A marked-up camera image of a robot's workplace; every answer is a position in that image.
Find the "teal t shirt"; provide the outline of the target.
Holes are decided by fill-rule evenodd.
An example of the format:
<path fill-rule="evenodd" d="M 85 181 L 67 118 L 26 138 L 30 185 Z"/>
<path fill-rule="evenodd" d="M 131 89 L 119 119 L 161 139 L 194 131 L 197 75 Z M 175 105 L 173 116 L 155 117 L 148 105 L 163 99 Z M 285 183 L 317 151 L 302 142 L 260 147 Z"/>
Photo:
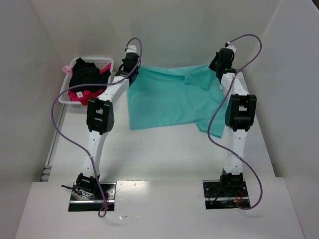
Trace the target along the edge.
<path fill-rule="evenodd" d="M 194 123 L 201 132 L 223 136 L 227 105 L 207 65 L 141 66 L 127 98 L 131 130 Z"/>

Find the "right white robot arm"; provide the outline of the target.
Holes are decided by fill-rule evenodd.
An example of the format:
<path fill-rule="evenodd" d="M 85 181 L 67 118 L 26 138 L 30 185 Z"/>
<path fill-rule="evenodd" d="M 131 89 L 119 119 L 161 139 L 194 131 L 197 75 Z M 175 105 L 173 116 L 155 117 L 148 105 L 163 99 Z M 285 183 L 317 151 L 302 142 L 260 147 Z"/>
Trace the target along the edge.
<path fill-rule="evenodd" d="M 232 67 L 236 47 L 232 44 L 221 48 L 209 65 L 216 73 L 221 89 L 225 91 L 227 109 L 225 124 L 229 132 L 230 150 L 220 177 L 224 197 L 234 197 L 244 187 L 243 153 L 246 137 L 254 123 L 257 98 L 244 89 L 238 72 Z"/>

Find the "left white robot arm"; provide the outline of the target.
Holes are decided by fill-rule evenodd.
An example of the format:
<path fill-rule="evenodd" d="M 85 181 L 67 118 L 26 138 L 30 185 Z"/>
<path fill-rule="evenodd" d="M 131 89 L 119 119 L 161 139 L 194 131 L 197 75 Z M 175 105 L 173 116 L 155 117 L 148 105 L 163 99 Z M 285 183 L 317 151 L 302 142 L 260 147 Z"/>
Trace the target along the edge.
<path fill-rule="evenodd" d="M 114 105 L 135 81 L 140 61 L 138 53 L 133 51 L 126 53 L 122 66 L 116 72 L 111 85 L 97 98 L 88 102 L 86 123 L 89 130 L 87 148 L 89 154 L 76 179 L 76 187 L 94 199 L 106 197 L 102 184 L 99 182 L 103 145 L 115 124 Z"/>

